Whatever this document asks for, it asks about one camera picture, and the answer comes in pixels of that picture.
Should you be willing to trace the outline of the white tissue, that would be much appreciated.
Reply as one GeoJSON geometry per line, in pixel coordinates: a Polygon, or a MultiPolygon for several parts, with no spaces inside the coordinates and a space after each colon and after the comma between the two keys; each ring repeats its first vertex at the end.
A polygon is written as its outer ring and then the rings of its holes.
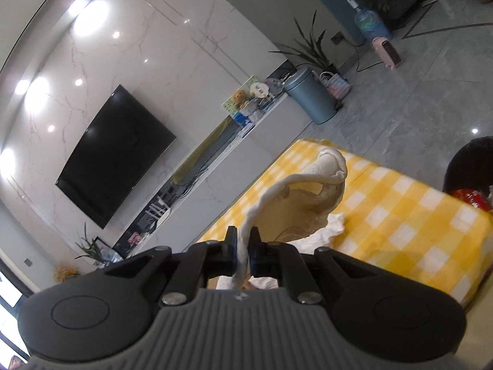
{"type": "MultiPolygon", "coordinates": [[[[345,231],[344,214],[328,214],[326,224],[315,231],[303,231],[300,226],[291,226],[277,234],[270,233],[274,236],[274,242],[288,243],[297,248],[302,254],[313,254],[318,247],[332,247],[334,240],[345,231]]],[[[254,277],[251,274],[250,265],[248,264],[247,244],[240,240],[242,261],[240,269],[233,276],[219,276],[214,286],[215,290],[271,290],[279,288],[279,281],[274,277],[254,277]]]]}

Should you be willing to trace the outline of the cream towel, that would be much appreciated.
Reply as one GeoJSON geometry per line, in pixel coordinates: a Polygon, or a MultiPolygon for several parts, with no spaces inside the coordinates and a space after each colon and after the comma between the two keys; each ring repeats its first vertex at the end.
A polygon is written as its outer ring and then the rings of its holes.
{"type": "Polygon", "coordinates": [[[274,236],[268,234],[277,234],[291,226],[300,226],[303,231],[315,231],[324,226],[326,216],[344,197],[347,175],[346,160],[339,150],[324,147],[312,164],[268,187],[240,222],[236,271],[242,261],[240,240],[248,246],[254,226],[263,241],[273,241],[274,236]]]}

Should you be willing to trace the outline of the white wifi router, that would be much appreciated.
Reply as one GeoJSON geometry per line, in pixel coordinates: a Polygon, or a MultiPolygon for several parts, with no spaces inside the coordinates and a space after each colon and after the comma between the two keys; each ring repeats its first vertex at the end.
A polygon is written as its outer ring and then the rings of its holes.
{"type": "Polygon", "coordinates": [[[157,223],[164,221],[171,213],[171,208],[163,199],[158,198],[147,205],[145,213],[157,223]]]}

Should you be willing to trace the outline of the green plant in glass vase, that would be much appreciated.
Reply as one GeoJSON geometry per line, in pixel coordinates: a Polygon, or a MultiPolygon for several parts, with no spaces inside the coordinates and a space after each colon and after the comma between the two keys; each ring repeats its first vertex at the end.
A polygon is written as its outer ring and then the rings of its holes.
{"type": "Polygon", "coordinates": [[[98,265],[107,266],[111,264],[108,256],[108,245],[98,236],[89,239],[86,224],[84,224],[84,237],[79,239],[79,242],[76,242],[76,246],[83,252],[82,255],[75,257],[76,260],[88,258],[92,259],[98,265]]]}

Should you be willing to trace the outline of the yellow checkered tablecloth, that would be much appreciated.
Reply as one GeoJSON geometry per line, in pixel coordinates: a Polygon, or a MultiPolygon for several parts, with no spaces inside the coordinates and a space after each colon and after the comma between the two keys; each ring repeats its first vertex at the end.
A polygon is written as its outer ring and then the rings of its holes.
{"type": "MultiPolygon", "coordinates": [[[[312,164],[325,140],[288,148],[204,234],[222,240],[268,187],[312,164]]],[[[345,215],[345,231],[330,247],[468,304],[492,267],[492,218],[397,171],[339,151],[348,175],[344,197],[330,214],[345,215]]]]}

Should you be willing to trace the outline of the dried yellow flowers vase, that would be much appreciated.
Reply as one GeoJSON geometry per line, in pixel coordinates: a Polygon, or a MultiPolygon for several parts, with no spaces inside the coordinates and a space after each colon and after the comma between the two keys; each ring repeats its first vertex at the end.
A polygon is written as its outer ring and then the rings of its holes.
{"type": "Polygon", "coordinates": [[[73,265],[68,265],[65,262],[58,263],[54,268],[53,278],[57,284],[77,278],[81,275],[78,268],[73,265]]]}

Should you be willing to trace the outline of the green illustrated card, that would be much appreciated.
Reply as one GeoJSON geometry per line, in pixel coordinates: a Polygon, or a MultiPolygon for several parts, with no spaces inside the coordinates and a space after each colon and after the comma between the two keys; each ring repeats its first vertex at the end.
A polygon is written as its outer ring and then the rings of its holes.
{"type": "Polygon", "coordinates": [[[230,115],[234,116],[241,108],[241,106],[249,99],[253,94],[250,91],[251,85],[258,82],[259,78],[253,75],[251,76],[239,89],[237,89],[223,104],[222,108],[230,115]]]}

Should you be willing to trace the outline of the teddy bear bouquet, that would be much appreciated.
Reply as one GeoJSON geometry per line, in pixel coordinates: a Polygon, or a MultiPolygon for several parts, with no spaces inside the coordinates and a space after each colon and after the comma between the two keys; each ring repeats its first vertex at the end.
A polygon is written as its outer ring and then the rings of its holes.
{"type": "Polygon", "coordinates": [[[243,89],[237,90],[232,95],[234,107],[242,115],[250,117],[253,115],[257,108],[257,103],[253,98],[250,98],[247,92],[243,89]]]}

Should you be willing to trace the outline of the round paper fan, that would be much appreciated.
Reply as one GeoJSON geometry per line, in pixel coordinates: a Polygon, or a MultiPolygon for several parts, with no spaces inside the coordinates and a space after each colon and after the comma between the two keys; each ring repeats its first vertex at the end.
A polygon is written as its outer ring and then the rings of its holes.
{"type": "Polygon", "coordinates": [[[250,86],[250,94],[258,99],[265,99],[269,96],[269,86],[265,83],[255,82],[250,86]]]}

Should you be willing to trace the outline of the grey blue trash can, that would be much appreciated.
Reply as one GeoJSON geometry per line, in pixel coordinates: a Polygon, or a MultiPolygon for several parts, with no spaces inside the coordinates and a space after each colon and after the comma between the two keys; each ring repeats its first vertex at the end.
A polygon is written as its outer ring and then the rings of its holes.
{"type": "Polygon", "coordinates": [[[310,68],[298,69],[283,82],[283,88],[316,125],[329,121],[337,114],[334,97],[310,68]]]}

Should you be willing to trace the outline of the pastel woven basket bag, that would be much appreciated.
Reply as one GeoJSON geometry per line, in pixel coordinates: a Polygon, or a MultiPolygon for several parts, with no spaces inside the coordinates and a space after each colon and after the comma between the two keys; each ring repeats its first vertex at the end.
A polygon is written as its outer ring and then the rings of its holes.
{"type": "Polygon", "coordinates": [[[344,99],[351,91],[351,85],[338,73],[324,71],[319,75],[319,79],[336,100],[344,99]]]}

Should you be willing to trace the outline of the tall green floor plant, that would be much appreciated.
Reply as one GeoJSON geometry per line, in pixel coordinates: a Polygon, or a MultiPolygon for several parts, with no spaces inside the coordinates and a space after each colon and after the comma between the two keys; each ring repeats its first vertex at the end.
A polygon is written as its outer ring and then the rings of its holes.
{"type": "Polygon", "coordinates": [[[310,28],[303,31],[297,18],[294,18],[294,23],[299,34],[299,38],[293,39],[294,46],[285,43],[277,43],[277,49],[271,50],[270,54],[283,55],[290,60],[295,60],[293,68],[311,68],[318,70],[319,73],[324,71],[336,72],[338,69],[334,62],[329,59],[324,51],[324,38],[326,29],[320,34],[315,34],[315,24],[317,21],[318,10],[315,9],[312,15],[310,28]]]}

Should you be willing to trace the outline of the pink space heater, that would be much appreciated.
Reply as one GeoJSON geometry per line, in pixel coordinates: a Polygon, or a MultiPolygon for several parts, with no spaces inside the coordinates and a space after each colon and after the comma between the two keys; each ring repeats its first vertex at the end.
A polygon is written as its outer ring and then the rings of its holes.
{"type": "Polygon", "coordinates": [[[377,37],[372,41],[373,49],[384,65],[389,69],[395,69],[401,65],[403,59],[393,46],[393,44],[385,37],[377,37]]]}

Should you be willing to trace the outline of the blue water jug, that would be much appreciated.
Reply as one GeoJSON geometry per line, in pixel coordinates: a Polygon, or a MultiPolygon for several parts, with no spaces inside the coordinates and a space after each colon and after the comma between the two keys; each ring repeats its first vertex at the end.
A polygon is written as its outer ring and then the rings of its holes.
{"type": "Polygon", "coordinates": [[[347,0],[347,3],[355,11],[354,22],[357,28],[370,43],[376,38],[393,38],[384,21],[375,11],[361,6],[356,0],[347,0]]]}

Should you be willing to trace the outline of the black wall television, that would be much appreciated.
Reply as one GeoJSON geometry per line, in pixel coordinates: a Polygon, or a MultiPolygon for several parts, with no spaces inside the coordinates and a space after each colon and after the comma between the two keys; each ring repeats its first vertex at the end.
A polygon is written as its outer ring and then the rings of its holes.
{"type": "Polygon", "coordinates": [[[176,136],[118,86],[84,131],[56,185],[105,228],[176,136]]]}

